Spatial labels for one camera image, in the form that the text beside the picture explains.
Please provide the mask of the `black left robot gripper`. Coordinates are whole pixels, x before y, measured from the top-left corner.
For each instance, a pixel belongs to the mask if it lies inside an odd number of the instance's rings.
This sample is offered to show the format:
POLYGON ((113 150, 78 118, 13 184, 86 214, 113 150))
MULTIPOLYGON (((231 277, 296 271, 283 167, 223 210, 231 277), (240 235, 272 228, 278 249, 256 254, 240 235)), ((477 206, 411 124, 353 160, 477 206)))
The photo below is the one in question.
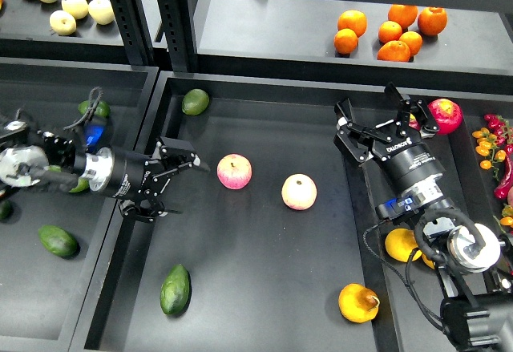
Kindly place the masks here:
POLYGON ((165 184, 173 176, 189 169, 210 172, 189 141, 161 136, 151 156, 112 149, 112 170, 107 182, 107 196, 122 200, 119 212, 124 218, 155 223, 168 214, 182 214, 179 204, 165 206, 157 184, 165 184))

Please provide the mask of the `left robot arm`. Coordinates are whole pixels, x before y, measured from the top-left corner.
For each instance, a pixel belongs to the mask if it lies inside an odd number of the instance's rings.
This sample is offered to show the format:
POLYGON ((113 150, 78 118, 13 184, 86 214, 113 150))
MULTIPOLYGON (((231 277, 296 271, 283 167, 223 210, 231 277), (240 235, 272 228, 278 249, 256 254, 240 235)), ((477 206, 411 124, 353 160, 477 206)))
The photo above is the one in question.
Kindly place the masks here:
POLYGON ((180 207, 168 208, 160 197, 171 178, 188 169, 208 171, 193 146, 160 137, 151 155, 104 146, 107 127, 96 111, 101 87, 90 91, 86 108, 60 133, 44 131, 18 110, 1 124, 1 184, 6 193, 49 185, 71 191, 81 180, 101 196, 117 200, 122 216, 152 223, 180 207))

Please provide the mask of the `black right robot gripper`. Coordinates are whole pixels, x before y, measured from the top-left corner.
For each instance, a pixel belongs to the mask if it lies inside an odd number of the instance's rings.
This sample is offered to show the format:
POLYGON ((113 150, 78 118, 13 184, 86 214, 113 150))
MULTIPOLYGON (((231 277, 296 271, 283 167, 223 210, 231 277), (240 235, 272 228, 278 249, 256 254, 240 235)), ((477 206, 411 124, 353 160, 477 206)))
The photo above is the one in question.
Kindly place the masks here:
MULTIPOLYGON (((398 101, 396 132, 406 137, 411 129, 422 138, 437 135, 440 127, 422 99, 402 94, 393 83, 387 83, 385 93, 398 101)), ((333 142, 341 154, 357 166, 369 160, 377 161, 392 186, 413 186, 430 177, 439 178, 445 171, 439 160, 421 140, 411 137, 394 141, 393 120, 376 126, 356 123, 349 99, 335 104, 337 117, 333 142)))

